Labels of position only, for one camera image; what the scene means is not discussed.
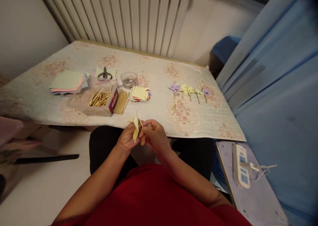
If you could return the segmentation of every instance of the white wall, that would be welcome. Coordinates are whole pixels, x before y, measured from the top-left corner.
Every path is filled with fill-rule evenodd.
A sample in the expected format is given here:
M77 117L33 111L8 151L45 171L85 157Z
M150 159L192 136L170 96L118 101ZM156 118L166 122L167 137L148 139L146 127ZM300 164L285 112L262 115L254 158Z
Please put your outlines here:
M0 73L13 79L68 44L42 0L0 0Z
M207 65L223 37L242 38L264 5L252 0L192 0L173 57Z

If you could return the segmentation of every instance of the power strip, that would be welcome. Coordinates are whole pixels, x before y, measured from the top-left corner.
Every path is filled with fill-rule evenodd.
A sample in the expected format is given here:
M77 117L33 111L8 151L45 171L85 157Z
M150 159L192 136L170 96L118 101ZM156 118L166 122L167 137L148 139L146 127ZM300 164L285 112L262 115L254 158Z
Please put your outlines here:
M247 171L249 164L251 163L247 163L246 149L238 144L233 144L233 178L239 188L249 189L251 187Z

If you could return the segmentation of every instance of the scissors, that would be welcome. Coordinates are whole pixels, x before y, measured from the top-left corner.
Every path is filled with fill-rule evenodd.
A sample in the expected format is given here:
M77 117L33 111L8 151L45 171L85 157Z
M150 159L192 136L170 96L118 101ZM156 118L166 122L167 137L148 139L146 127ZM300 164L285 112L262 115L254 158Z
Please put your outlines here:
M107 72L106 66L104 67L104 72L100 73L97 77L103 76L104 79L107 79L107 76L110 76L110 79L113 79L113 76Z

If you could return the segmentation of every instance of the tile floor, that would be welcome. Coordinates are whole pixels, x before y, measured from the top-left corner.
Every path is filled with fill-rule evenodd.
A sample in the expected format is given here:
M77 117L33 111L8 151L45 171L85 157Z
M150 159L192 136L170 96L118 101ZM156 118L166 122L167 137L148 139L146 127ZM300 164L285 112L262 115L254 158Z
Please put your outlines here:
M80 154L76 160L12 166L16 186L0 204L0 225L50 225L78 187L90 176L88 141L90 132L51 130L43 144L25 157L47 154ZM138 164L153 162L154 153L136 147ZM210 180L218 186L214 176Z

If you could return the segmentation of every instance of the blue curtain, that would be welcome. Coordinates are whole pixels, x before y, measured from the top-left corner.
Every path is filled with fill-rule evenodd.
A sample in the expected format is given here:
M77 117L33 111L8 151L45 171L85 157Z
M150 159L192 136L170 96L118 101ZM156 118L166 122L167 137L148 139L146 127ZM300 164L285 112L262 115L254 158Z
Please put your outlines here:
M270 0L217 82L291 225L317 225L318 24L313 0Z

